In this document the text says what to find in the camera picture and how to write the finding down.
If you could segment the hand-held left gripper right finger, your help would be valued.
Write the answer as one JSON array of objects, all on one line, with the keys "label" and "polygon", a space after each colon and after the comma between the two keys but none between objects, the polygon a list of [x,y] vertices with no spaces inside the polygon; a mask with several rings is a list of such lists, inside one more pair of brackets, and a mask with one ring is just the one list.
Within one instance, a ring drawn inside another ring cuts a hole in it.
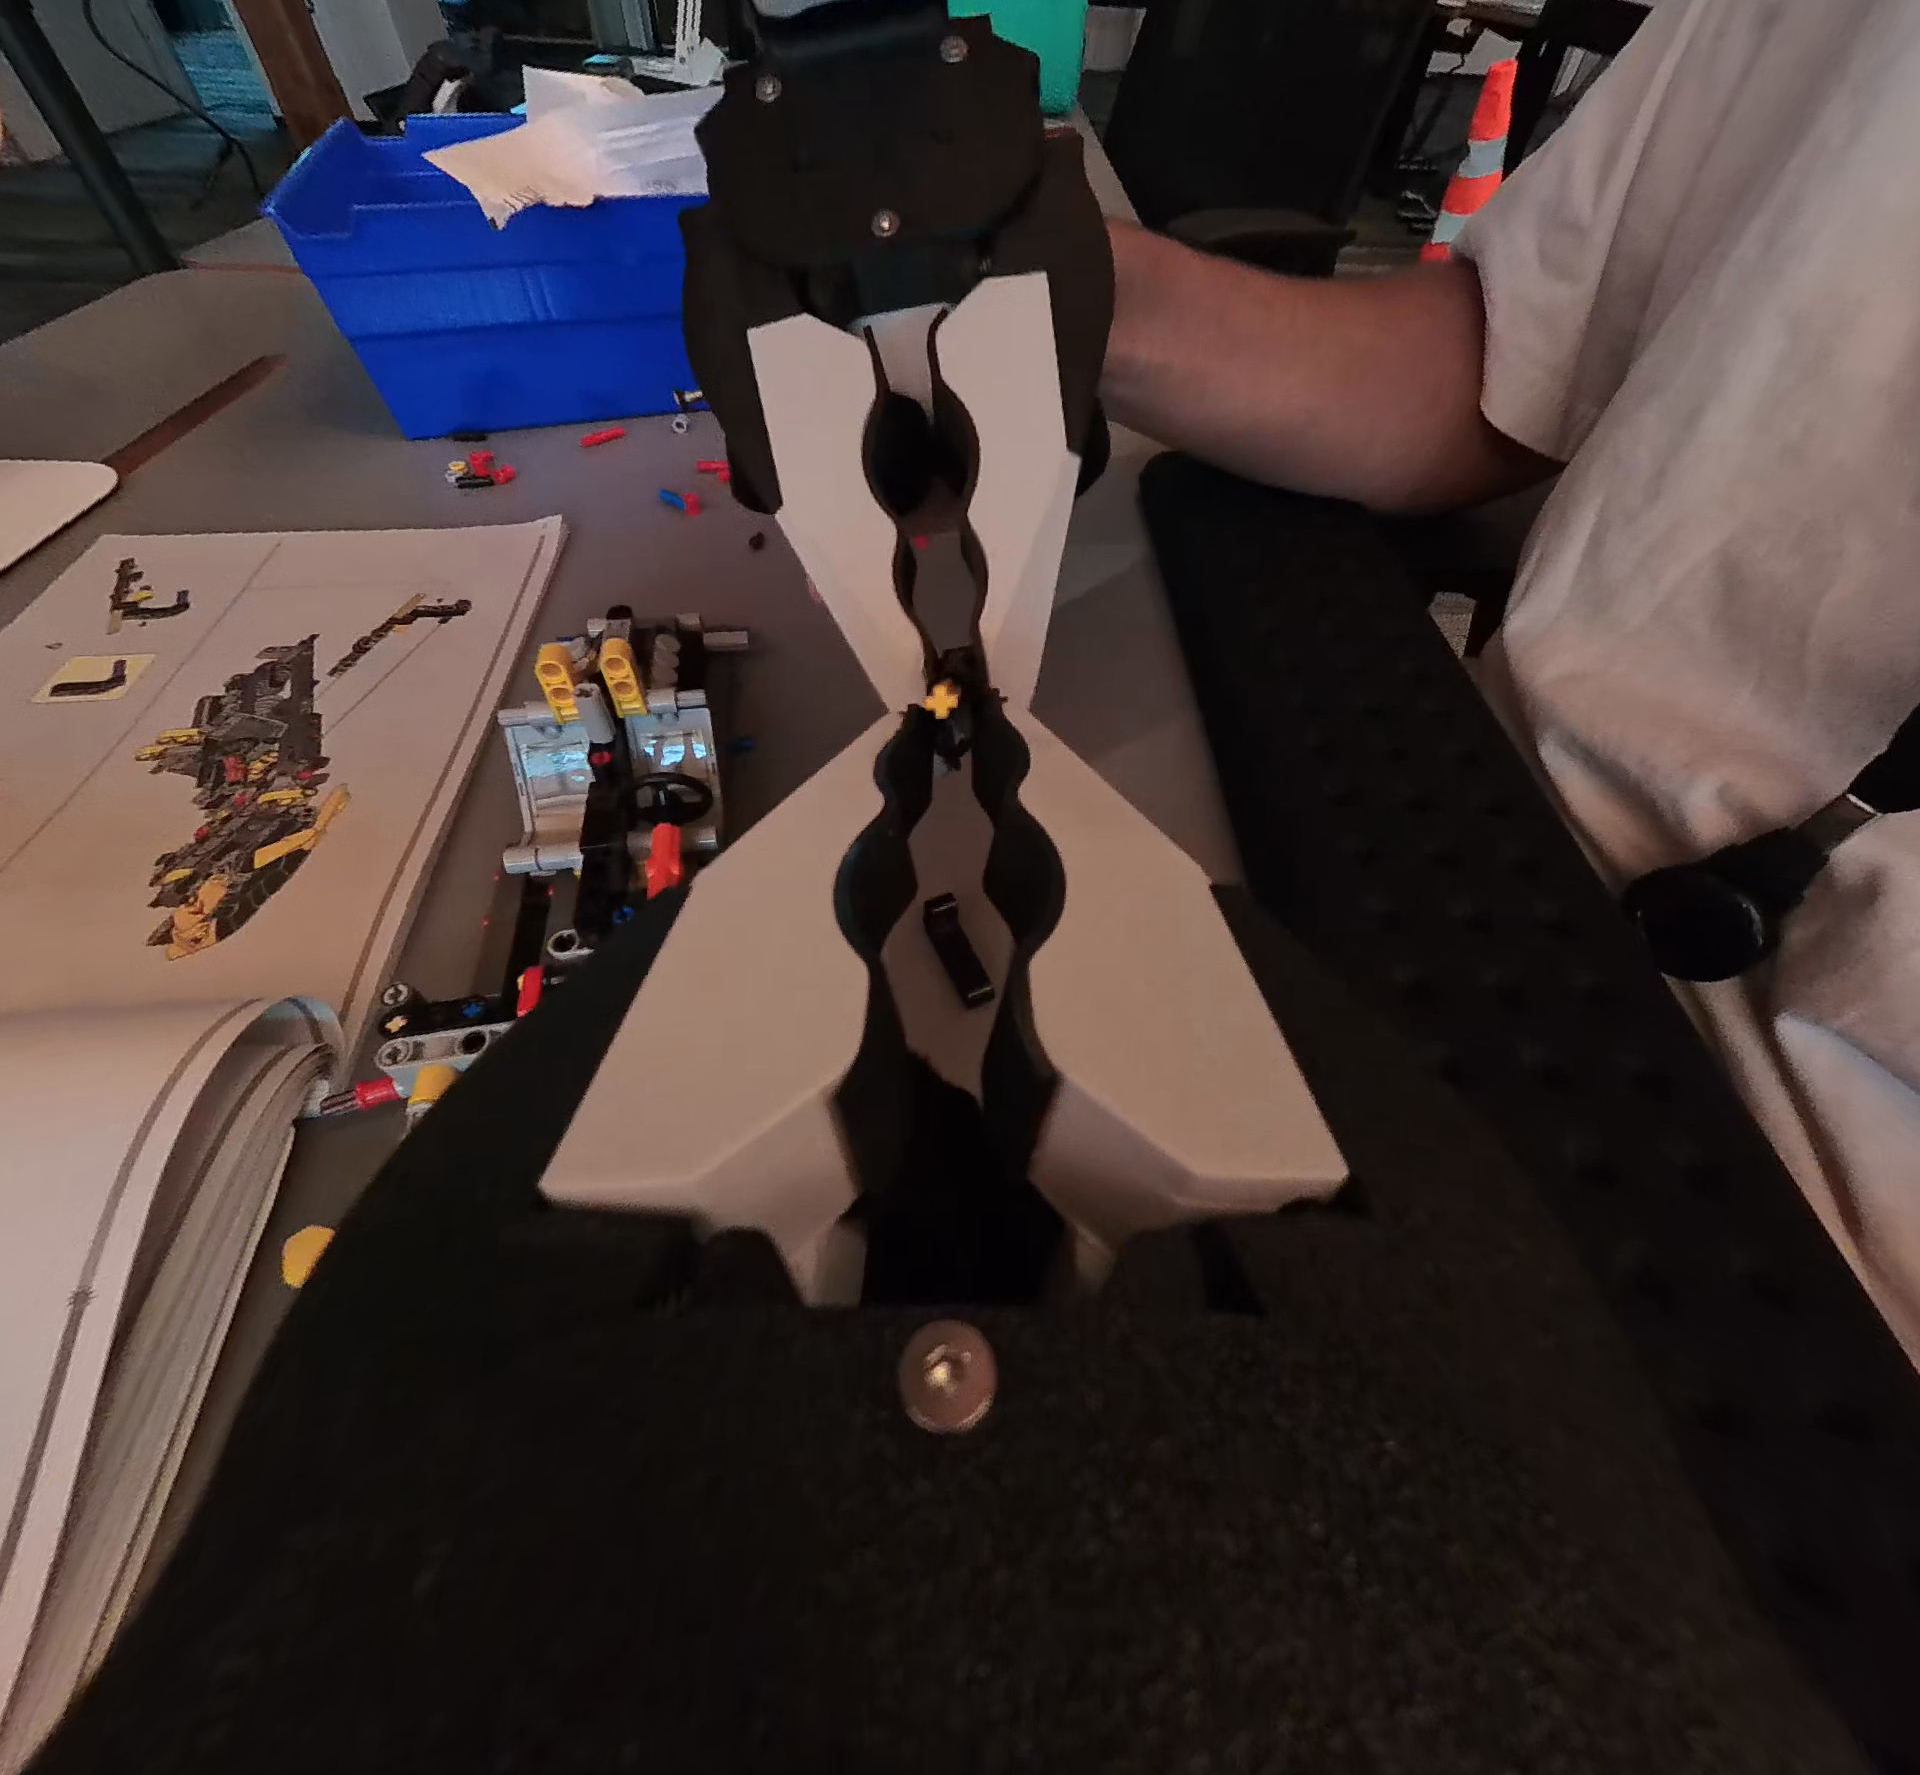
[{"label": "hand-held left gripper right finger", "polygon": [[971,795],[1014,942],[979,1112],[1067,1221],[1053,1276],[1091,1289],[1137,1233],[1335,1197],[1350,1159],[1210,876],[1024,703],[979,703]]}]

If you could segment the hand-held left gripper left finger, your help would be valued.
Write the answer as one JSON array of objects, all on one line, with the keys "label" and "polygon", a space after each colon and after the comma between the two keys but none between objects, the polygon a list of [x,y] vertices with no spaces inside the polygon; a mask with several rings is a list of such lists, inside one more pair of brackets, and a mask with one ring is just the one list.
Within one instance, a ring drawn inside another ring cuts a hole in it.
[{"label": "hand-held left gripper left finger", "polygon": [[557,1209],[751,1226],[802,1303],[861,1299],[929,1083],[881,952],[934,746],[934,715],[881,715],[693,876],[542,1176]]}]

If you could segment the person's right forearm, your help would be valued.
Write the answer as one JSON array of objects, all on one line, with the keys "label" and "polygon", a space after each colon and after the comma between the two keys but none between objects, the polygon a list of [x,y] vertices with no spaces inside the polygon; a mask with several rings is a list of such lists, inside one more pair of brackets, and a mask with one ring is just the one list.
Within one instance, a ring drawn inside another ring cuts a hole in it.
[{"label": "person's right forearm", "polygon": [[1484,294],[1470,263],[1284,277],[1126,221],[1104,221],[1104,242],[1103,411],[1124,429],[1367,516],[1451,516],[1556,474],[1479,402]]}]

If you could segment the black angled lego piece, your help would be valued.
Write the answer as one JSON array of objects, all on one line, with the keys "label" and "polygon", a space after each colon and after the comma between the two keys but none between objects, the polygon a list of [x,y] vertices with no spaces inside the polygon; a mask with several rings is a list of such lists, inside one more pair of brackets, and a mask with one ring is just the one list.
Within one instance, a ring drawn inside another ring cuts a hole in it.
[{"label": "black angled lego piece", "polygon": [[998,982],[993,982],[979,952],[971,947],[955,892],[925,896],[925,942],[929,942],[951,992],[960,1000],[960,1006],[979,1015],[998,1005]]}]

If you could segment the lego car chassis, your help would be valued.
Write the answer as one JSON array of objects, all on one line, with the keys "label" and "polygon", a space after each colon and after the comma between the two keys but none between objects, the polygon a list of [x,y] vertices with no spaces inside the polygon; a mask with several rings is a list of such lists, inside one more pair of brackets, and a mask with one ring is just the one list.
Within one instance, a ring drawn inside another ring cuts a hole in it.
[{"label": "lego car chassis", "polygon": [[725,853],[725,739],[706,669],[743,655],[743,624],[607,607],[537,652],[542,697],[499,710],[517,842],[511,960],[495,992],[376,1000],[370,1077],[313,1087],[303,1118],[399,1108],[415,1130],[450,1083],[532,1018],[648,896],[689,888]]}]

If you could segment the scattered small lego pins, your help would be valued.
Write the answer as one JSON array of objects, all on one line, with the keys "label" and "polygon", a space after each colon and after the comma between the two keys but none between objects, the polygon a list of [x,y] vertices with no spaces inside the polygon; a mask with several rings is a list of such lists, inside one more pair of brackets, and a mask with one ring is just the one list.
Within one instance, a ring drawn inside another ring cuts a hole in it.
[{"label": "scattered small lego pins", "polygon": [[758,556],[783,542],[771,516],[741,506],[719,419],[705,411],[463,436],[432,454],[454,530],[557,516],[588,561],[719,542]]}]

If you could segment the lego instruction booklet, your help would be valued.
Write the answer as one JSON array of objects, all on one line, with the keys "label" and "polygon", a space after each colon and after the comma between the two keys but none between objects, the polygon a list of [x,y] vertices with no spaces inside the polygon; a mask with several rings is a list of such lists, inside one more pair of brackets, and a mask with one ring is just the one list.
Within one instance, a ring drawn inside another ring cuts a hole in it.
[{"label": "lego instruction booklet", "polygon": [[5,624],[5,1770],[136,1603],[297,1108],[394,982],[559,535],[107,535]]}]

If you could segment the empty white paper bags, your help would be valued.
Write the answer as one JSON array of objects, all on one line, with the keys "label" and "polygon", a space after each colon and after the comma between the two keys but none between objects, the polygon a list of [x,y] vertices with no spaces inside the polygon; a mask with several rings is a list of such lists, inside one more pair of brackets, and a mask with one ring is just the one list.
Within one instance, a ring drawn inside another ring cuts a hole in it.
[{"label": "empty white paper bags", "polygon": [[706,198],[696,147],[719,83],[647,95],[613,73],[524,68],[524,118],[454,147],[432,147],[495,225],[524,207]]}]

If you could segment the blue plastic bin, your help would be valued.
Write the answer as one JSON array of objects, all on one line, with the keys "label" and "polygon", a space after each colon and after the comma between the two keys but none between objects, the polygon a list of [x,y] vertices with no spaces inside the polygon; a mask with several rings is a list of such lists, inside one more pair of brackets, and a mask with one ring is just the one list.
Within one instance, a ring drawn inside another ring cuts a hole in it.
[{"label": "blue plastic bin", "polygon": [[334,118],[263,217],[409,442],[682,413],[693,192],[524,207],[502,225],[432,154],[517,115]]}]

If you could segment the black office chair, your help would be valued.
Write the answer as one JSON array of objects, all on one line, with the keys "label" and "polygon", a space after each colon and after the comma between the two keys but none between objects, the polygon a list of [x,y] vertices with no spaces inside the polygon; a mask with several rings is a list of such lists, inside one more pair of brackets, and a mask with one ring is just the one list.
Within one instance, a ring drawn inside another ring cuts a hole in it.
[{"label": "black office chair", "polygon": [[1104,118],[1137,225],[1326,277],[1437,0],[1147,0]]}]

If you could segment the black bag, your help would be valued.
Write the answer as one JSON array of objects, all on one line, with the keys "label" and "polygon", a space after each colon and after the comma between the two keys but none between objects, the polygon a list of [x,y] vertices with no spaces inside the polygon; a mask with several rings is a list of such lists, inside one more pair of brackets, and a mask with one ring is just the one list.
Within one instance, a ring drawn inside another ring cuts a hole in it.
[{"label": "black bag", "polygon": [[511,115],[524,105],[524,68],[495,25],[437,35],[415,68],[367,95],[362,129],[399,134],[409,115]]}]

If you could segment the orange traffic cone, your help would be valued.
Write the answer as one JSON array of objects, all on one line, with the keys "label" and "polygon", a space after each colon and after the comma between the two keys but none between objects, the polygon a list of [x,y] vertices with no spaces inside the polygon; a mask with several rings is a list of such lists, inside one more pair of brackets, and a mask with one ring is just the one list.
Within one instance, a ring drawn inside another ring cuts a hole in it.
[{"label": "orange traffic cone", "polygon": [[1484,68],[1463,159],[1442,191],[1437,221],[1429,229],[1420,263],[1449,263],[1460,229],[1489,207],[1489,192],[1505,178],[1505,129],[1513,129],[1513,101],[1516,101],[1516,55],[1499,55]]}]

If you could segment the brown wooden strip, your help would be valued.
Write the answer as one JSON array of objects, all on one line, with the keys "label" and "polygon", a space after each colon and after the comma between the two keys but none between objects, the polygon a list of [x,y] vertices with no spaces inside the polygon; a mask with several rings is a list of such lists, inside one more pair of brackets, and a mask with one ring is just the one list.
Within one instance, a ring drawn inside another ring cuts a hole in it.
[{"label": "brown wooden strip", "polygon": [[185,436],[204,429],[238,401],[246,401],[275,374],[282,374],[282,361],[290,361],[282,349],[263,349],[263,358],[242,361],[238,374],[214,376],[204,391],[196,391],[187,402],[179,402],[173,413],[153,419],[127,446],[107,453],[107,465],[127,481],[133,474],[153,465],[165,446],[179,446]]}]

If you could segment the person in white T-shirt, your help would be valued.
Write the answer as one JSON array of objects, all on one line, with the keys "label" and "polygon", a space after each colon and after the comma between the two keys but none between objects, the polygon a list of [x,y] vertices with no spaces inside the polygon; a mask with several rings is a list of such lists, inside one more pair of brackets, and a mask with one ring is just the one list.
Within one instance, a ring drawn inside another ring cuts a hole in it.
[{"label": "person in white T-shirt", "polygon": [[1920,0],[1672,0],[1463,229],[1564,460],[1484,688],[1611,888],[1834,802],[1920,693]]}]

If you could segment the black metal pole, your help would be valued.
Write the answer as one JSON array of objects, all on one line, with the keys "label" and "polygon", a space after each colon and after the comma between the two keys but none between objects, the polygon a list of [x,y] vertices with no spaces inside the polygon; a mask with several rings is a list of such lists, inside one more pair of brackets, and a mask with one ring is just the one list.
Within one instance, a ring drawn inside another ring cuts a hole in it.
[{"label": "black metal pole", "polygon": [[179,272],[185,258],[165,248],[144,207],[136,198],[110,134],[93,126],[79,83],[66,77],[59,48],[49,42],[31,0],[0,0],[0,54],[37,105],[42,126],[79,175],[87,207],[107,217],[136,272]]}]

